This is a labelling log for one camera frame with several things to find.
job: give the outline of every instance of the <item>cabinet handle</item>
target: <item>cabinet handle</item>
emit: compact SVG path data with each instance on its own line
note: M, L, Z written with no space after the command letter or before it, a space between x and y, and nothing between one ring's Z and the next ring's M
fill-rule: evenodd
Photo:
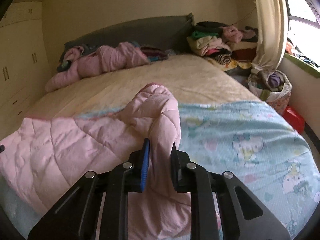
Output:
M7 67L5 67L5 71L6 71L6 73L7 73L7 79L9 79L9 73L8 73Z
M6 78L6 76L5 76L4 68L2 69L2 71L3 71L4 81L6 81L7 78Z

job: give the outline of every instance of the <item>cloth bag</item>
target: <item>cloth bag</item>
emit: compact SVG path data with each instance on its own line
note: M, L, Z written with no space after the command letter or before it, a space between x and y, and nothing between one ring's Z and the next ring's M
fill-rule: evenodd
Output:
M287 78L287 76L279 71L276 72L281 75L284 79L283 89L280 92L272 92L269 89L258 88L258 83L262 82L262 79L251 74L248 79L249 90L263 101L266 101L268 105L273 107L279 115L283 115L286 107L289 104L289 99L291 96L292 85Z

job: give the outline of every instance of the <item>green cloth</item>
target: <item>green cloth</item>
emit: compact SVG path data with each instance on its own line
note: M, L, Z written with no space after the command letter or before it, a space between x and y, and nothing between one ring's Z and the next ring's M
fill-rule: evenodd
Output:
M290 60L293 64L304 70L305 72L309 73L310 75L314 76L315 78L320 78L320 69L317 69L308 63L304 62L303 60L292 56L288 53L284 54L284 57Z
M217 34L217 33L203 33L203 32L199 32L199 31L194 31L194 32L191 34L191 37L192 37L194 40L197 40L197 39L200 39L200 38L203 38L203 37L206 37L206 36L218 37L219 34Z
M271 92L270 90L266 90L266 89L262 90L261 95L260 95L259 98L262 101L267 101L268 97L270 96L270 92Z

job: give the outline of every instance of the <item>quilted blanket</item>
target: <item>quilted blanket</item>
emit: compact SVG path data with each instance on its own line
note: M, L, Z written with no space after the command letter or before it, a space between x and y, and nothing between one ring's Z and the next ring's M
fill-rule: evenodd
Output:
M0 142L6 147L0 172L20 198L44 214L86 171L112 170L141 149L145 137L151 140L148 180L143 193L129 194L129 239L187 234L190 196L175 193L170 179L171 148L181 137L178 103L161 85L147 85L123 110L104 117L25 118Z

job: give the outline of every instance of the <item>red object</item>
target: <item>red object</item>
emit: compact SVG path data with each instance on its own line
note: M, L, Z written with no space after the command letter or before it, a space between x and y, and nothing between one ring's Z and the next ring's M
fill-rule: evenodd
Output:
M250 60L253 61L256 57L257 48L254 49L238 49L232 52L232 58L235 60Z
M304 131L303 117L291 106L287 106L282 117L295 129L299 134Z

